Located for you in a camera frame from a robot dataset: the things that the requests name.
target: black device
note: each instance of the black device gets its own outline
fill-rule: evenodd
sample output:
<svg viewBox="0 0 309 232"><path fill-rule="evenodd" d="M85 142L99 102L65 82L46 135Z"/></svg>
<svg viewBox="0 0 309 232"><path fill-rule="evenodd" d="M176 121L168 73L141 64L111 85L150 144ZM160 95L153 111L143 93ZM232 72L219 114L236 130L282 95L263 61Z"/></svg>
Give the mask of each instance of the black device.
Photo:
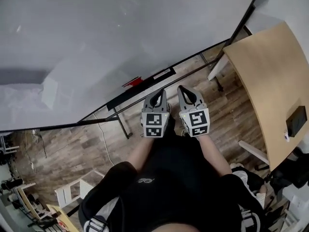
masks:
<svg viewBox="0 0 309 232"><path fill-rule="evenodd" d="M289 137L295 137L307 121L305 106L299 106L295 112L286 120Z"/></svg>

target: wooden floor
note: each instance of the wooden floor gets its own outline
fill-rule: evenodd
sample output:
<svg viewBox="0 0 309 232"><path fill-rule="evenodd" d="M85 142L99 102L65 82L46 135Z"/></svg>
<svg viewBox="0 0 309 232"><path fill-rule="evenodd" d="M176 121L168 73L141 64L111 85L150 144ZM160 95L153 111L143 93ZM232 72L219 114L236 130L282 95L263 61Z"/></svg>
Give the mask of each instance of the wooden floor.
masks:
<svg viewBox="0 0 309 232"><path fill-rule="evenodd" d="M245 36L244 32L239 35L239 37ZM216 49L204 53L206 60L213 59L221 47L218 46ZM176 75L125 102L118 109L203 64L205 62L201 56L187 60L175 67ZM215 81L207 80L209 72L208 68L204 68L166 89L168 101L172 104L172 115L176 119L176 133L181 134L183 129L178 117L180 108L177 87L178 85L194 87L202 93L209 108L210 135L217 147L230 163L240 162L248 170L254 171L253 167L261 164L261 161L238 145L239 140L244 140L265 151L262 133L249 97L230 65L218 76L219 82L224 87L223 92L218 91ZM133 133L129 140L125 138L118 121L101 124L114 164L124 161L141 138L140 112L142 105L143 102L140 102L121 114L126 130ZM96 113L99 118L105 117L106 114L105 110ZM79 178L93 168L105 174L112 167L98 125L42 133L47 158L44 157L41 142L33 143L30 131L27 133L29 134L15 134L16 140L22 141L21 148L16 155L15 167L26 183L36 183L30 191L38 193L43 203L57 204L54 190ZM27 136L28 142L28 155L26 154L25 136ZM30 161L34 163L35 174ZM78 224L76 216L73 216L72 220Z"/></svg>

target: black frame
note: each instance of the black frame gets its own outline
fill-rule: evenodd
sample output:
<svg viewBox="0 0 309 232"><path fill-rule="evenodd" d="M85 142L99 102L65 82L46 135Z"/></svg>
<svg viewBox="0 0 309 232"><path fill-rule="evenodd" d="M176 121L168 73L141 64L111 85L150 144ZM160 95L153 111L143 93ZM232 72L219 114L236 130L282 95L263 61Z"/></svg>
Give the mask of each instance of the black frame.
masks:
<svg viewBox="0 0 309 232"><path fill-rule="evenodd" d="M211 66L210 66L210 70L212 70L212 69L214 68L214 66L218 63L218 61L220 60L220 58L223 56L223 54L224 54L223 48L226 47L226 46L228 46L228 45L230 45L230 44L232 44L232 42L235 40L236 36L239 34L240 30L245 26L247 20L249 19L249 17L251 16L251 14L253 13L253 11L254 11L254 9L255 9L254 4L253 4L254 2L255 2L255 0L252 0L250 6L248 7L248 9L247 9L245 15L243 16L242 20L241 20L240 23L238 24L238 26L237 26L236 30L234 31L234 33L232 34L231 38L229 38L229 39L227 39L227 40L224 40L224 41L222 41L222 42L220 42L220 43L218 43L218 44L215 44L215 45L213 45L213 46L211 46L211 47L209 47L209 48L206 48L205 50L200 51L200 52L198 52L198 53L196 53L196 54L194 54L194 55L192 55L192 56L190 56L190 57L188 57L188 58L185 58L184 60L182 60L182 61L180 61L180 62L178 62L178 63L175 63L174 65L172 65L172 66L170 66L170 67L168 67L168 68L166 68L166 69L164 69L164 70L158 72L157 74L155 74L155 75L153 75L153 76L151 76L151 77L149 77L149 78L153 78L154 76L158 75L159 73L161 73L161 72L163 72L163 71L165 71L165 70L167 70L167 69L173 69L176 65L178 65L178 64L180 64L180 63L182 63L182 62L184 62L184 61L186 61L186 60L188 60L188 59L190 59L190 58L192 58L192 57L194 57L194 56L196 56L196 55L199 55L199 54L202 56L202 58L203 58L204 61L205 61L205 64L204 64L204 65L202 65L201 67L199 67L199 68L197 68L197 69L195 69L195 70L193 70L193 71L191 71L191 72L189 72L189 73L187 73L187 74L185 74L185 75L183 75L183 76L177 78L176 80L174 80L174 81L172 81L172 82L170 82L170 83L164 85L164 86L161 87L160 89L167 88L167 87L169 87L169 86L171 86L171 85L177 83L178 81L180 81L180 80L182 80L182 79L184 79L184 78L186 78L186 77L188 77L188 76L194 74L195 72L198 72L199 70L202 70L203 68L205 68L205 67L207 67L207 66L210 66L210 65L211 65ZM219 45L219 44L221 44L221 43L224 43L224 42L225 42L225 44L224 44L224 46L222 47L222 49L221 49L221 51L219 52L219 54L217 55L217 57L216 57L214 60L212 60L212 61L210 61L210 62L207 62L207 61L205 60L204 56L202 55L202 53L203 53L204 51L206 51L206 50L208 50L208 49L211 49L211 48L213 48L213 47L215 47L215 46L217 46L217 45ZM218 90L219 90L219 91L223 91L223 87L221 86L221 84L219 83L219 81L218 81L217 78L215 78L215 81L216 81L216 83L217 83L217 85L218 85ZM153 86L153 85L156 84L156 83L153 83L153 84L150 83L150 84L148 85L148 88L151 87L151 86ZM135 95L137 95L136 89L139 90L138 88L134 87L134 93L135 93ZM130 99L131 97L132 97L131 95L128 95L128 98L127 98L127 99L122 99L122 102L121 102L121 103L123 103L124 101ZM4 131L0 131L0 132L14 132L14 131L25 131L25 130L35 130L35 129L39 129L40 131L49 131L49 130L64 129L64 128L70 128L70 127L76 127L76 126L86 126L86 125L92 125L92 124L98 124L98 123L103 123L103 122L109 122L109 121L118 120L118 121L119 121L119 124L120 124L120 126L121 126L121 129L123 130L123 132L124 132L126 138L129 139L129 137L132 135L132 133L129 133L129 134L128 134L128 133L126 132L126 130L125 130L125 128L124 128L124 126L123 126L123 124L122 124L122 122L121 122L121 119L120 119L120 117L119 117L119 114L122 113L123 111L127 110L128 108L134 106L135 104L137 104L137 103L143 101L146 97L147 97L147 96L144 96L144 97L138 99L137 101L135 101L135 102L133 102L132 104L130 104L130 105L128 105L128 106L126 106L126 107L120 109L119 111L116 111L116 109L115 109L115 107L114 107L114 108L113 108L114 113L113 113L112 115L106 117L106 118L98 118L98 119L89 119L89 120L85 120L86 118L88 118L89 116L91 116L92 114L94 114L95 112L97 112L98 110L102 109L102 108L103 108L104 106L106 106L108 103L106 103L106 104L104 104L103 106L99 107L97 110L93 111L92 113L90 113L90 114L87 115L86 117L82 118L82 119L81 119L80 121L78 121L77 123L65 124L65 125L57 125L57 126L48 126L48 127L40 127L40 128L27 128L27 129L17 129L17 130L4 130Z"/></svg>

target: whiteboard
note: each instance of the whiteboard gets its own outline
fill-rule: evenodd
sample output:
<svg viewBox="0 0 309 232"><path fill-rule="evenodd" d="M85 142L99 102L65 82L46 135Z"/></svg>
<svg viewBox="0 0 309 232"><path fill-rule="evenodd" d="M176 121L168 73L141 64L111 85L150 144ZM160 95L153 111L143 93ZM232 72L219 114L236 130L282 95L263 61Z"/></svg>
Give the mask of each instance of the whiteboard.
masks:
<svg viewBox="0 0 309 232"><path fill-rule="evenodd" d="M230 38L252 0L0 0L0 131L76 123Z"/></svg>

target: black shirt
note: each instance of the black shirt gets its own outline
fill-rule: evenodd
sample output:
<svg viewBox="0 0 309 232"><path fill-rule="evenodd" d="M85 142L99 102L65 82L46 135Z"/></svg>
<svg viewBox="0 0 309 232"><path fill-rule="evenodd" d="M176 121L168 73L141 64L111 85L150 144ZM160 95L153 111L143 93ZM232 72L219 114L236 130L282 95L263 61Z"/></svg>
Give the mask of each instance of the black shirt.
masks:
<svg viewBox="0 0 309 232"><path fill-rule="evenodd" d="M140 174L128 162L112 167L84 199L80 221L111 199L119 200L107 219L112 232L147 232L167 223L203 231L240 231L242 207L261 216L258 201L235 175L219 177L195 138L156 140Z"/></svg>

